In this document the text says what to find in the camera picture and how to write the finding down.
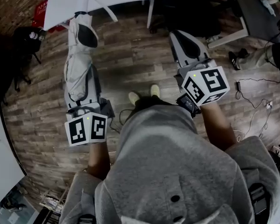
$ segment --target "wrist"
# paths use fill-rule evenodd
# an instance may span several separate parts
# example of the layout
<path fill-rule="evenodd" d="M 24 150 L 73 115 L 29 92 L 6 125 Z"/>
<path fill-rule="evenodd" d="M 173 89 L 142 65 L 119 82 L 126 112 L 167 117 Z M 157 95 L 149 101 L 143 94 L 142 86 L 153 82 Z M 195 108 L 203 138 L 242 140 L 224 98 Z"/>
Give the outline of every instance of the wrist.
<path fill-rule="evenodd" d="M 212 102 L 210 104 L 200 106 L 201 110 L 216 110 L 217 108 L 219 108 L 219 105 L 217 102 Z"/>

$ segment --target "person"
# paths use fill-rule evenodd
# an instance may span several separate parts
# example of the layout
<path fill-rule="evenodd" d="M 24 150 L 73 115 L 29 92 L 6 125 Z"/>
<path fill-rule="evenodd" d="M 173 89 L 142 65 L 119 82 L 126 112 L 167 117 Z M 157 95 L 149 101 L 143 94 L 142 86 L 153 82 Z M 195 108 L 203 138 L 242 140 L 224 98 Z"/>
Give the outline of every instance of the person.
<path fill-rule="evenodd" d="M 157 85 L 150 97 L 131 92 L 129 99 L 135 109 L 115 163 L 110 168 L 106 143 L 90 145 L 60 223 L 253 224 L 248 189 L 255 183 L 269 193 L 271 218 L 280 206 L 278 170 L 258 137 L 237 143 L 218 103 L 201 106 L 207 141 L 187 110 L 160 99 Z"/>
<path fill-rule="evenodd" d="M 235 70 L 254 69 L 266 64 L 271 64 L 280 70 L 280 43 L 271 46 L 266 45 L 251 54 L 248 54 L 246 49 L 242 49 L 238 56 L 230 51 L 229 60 Z"/>

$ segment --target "white sneaker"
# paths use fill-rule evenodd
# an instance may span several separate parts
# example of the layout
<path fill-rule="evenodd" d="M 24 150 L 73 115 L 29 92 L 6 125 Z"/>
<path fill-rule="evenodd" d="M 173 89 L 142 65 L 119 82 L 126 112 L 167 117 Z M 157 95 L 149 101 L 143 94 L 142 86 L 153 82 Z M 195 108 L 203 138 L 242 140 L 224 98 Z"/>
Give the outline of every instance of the white sneaker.
<path fill-rule="evenodd" d="M 156 95 L 157 97 L 160 98 L 160 89 L 159 89 L 159 86 L 157 84 L 153 84 L 150 87 L 150 95 L 151 95 L 151 97 Z"/>
<path fill-rule="evenodd" d="M 140 99 L 139 95 L 133 91 L 129 93 L 129 101 L 133 104 L 136 105 L 136 102 Z"/>

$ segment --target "power adapter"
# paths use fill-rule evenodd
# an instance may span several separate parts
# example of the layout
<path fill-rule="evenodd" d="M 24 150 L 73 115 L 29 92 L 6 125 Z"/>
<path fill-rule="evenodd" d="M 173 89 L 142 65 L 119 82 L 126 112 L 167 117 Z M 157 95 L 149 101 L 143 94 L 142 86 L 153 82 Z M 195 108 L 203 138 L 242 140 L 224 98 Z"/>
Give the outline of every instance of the power adapter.
<path fill-rule="evenodd" d="M 238 81 L 236 82 L 237 85 L 237 91 L 240 92 L 241 91 L 241 83 Z"/>

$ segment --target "cable cord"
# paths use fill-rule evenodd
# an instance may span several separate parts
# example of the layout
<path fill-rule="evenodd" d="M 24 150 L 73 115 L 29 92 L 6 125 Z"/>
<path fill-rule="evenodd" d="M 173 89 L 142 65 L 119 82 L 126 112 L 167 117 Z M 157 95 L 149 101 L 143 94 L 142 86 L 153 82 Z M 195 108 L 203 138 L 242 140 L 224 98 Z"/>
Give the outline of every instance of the cable cord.
<path fill-rule="evenodd" d="M 122 126 L 125 124 L 125 122 L 123 123 L 122 120 L 121 120 L 121 115 L 122 115 L 122 113 L 123 113 L 124 111 L 133 111 L 133 110 L 131 110 L 131 109 L 125 109 L 125 110 L 121 110 L 121 111 L 120 111 L 120 113 L 119 113 L 119 123 L 120 123 Z M 116 133 L 120 134 L 121 128 L 115 123 L 114 118 L 111 118 L 111 123 L 110 123 L 109 127 L 110 127 L 111 130 L 114 130 Z"/>
<path fill-rule="evenodd" d="M 236 94 L 235 94 L 235 98 L 236 98 L 237 100 L 239 100 L 239 99 L 241 98 L 241 96 L 242 96 L 245 100 L 247 100 L 247 101 L 253 106 L 254 109 L 257 109 L 257 108 L 262 104 L 263 101 L 267 101 L 268 103 L 270 103 L 269 100 L 267 100 L 267 99 L 262 99 L 261 102 L 260 102 L 257 106 L 255 106 L 248 98 L 246 98 L 246 97 L 243 95 L 243 93 L 242 93 L 241 91 L 237 91 Z"/>
<path fill-rule="evenodd" d="M 280 32 L 277 34 L 277 35 L 275 35 L 275 36 L 273 36 L 267 43 L 266 43 L 266 45 L 264 46 L 264 49 L 265 49 L 265 54 L 266 54 L 266 61 L 267 62 L 269 62 L 270 64 L 272 64 L 274 67 L 276 67 L 277 69 L 278 69 L 278 67 L 275 65 L 275 64 L 273 64 L 272 62 L 270 62 L 270 59 L 268 58 L 268 55 L 267 55 L 267 51 L 269 50 L 269 48 L 267 48 L 266 49 L 266 47 L 267 47 L 267 45 L 273 40 L 273 39 L 275 39 L 277 36 L 279 36 L 280 35 Z"/>
<path fill-rule="evenodd" d="M 234 129 L 233 131 L 238 131 L 238 132 L 241 132 L 243 135 L 244 135 L 244 139 L 246 138 L 245 137 L 245 134 L 244 134 L 244 132 L 243 131 L 240 131 L 240 130 L 237 130 L 237 129 Z M 239 143 L 241 141 L 241 136 L 240 135 L 238 135 L 237 136 L 237 142 Z"/>
<path fill-rule="evenodd" d="M 280 83 L 280 81 L 275 81 L 275 80 L 268 80 L 268 79 L 259 79 L 259 80 L 256 80 L 256 79 L 253 79 L 253 78 L 248 78 L 248 79 L 239 79 L 238 82 L 240 82 L 241 80 L 254 80 L 254 81 L 261 81 L 261 80 L 265 80 L 265 81 L 269 81 L 269 82 L 274 82 L 274 83 Z"/>
<path fill-rule="evenodd" d="M 259 112 L 259 110 L 255 111 L 255 113 L 253 114 L 252 119 L 251 119 L 251 121 L 250 121 L 249 129 L 248 129 L 248 131 L 246 132 L 245 136 L 246 136 L 246 135 L 248 134 L 248 132 L 251 130 L 252 121 L 253 121 L 253 119 L 254 119 L 255 114 L 258 113 L 258 112 Z"/>
<path fill-rule="evenodd" d="M 267 118 L 266 118 L 265 124 L 262 126 L 262 128 L 261 128 L 261 130 L 260 130 L 259 138 L 262 138 L 262 137 L 263 137 L 263 133 L 262 133 L 263 130 L 267 130 L 267 128 L 269 127 L 269 124 L 268 124 L 267 122 L 268 122 L 268 120 L 269 120 L 269 117 L 270 117 L 271 113 L 272 113 L 272 108 L 270 109 L 270 112 L 269 112 L 269 114 L 268 114 L 268 116 L 267 116 Z"/>

